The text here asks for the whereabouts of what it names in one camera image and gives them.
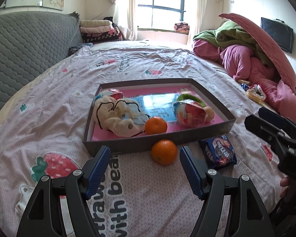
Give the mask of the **right hand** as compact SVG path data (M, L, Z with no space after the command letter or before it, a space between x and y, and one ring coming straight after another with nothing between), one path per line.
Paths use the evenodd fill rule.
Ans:
M281 181L280 181L280 186L282 187L282 190L281 190L281 193L280 193L281 198L286 196L287 191L289 189L289 185L290 185L290 177L289 176L281 179Z

